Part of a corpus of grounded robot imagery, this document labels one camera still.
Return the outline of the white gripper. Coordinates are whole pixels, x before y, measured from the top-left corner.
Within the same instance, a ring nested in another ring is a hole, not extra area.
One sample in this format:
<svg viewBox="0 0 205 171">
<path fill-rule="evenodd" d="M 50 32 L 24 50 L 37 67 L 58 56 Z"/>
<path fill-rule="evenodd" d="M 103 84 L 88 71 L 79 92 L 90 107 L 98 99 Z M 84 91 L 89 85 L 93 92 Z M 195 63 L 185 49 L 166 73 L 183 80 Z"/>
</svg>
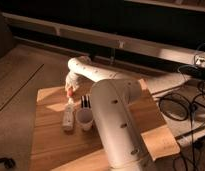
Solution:
<svg viewBox="0 0 205 171">
<path fill-rule="evenodd" d="M 65 90 L 73 89 L 76 91 L 79 88 L 80 76 L 74 72 L 69 72 L 65 78 Z"/>
</svg>

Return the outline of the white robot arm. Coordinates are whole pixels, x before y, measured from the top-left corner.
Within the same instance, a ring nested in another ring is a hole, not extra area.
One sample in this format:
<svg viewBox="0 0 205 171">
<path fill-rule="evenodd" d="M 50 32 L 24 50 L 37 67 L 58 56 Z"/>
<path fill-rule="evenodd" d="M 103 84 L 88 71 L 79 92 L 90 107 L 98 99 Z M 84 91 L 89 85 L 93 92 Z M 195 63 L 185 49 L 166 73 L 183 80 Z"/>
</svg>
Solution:
<svg viewBox="0 0 205 171">
<path fill-rule="evenodd" d="M 94 82 L 90 104 L 111 171 L 156 171 L 128 105 L 141 96 L 135 78 L 93 66 L 88 56 L 71 58 L 65 89 L 76 91 L 80 77 Z"/>
</svg>

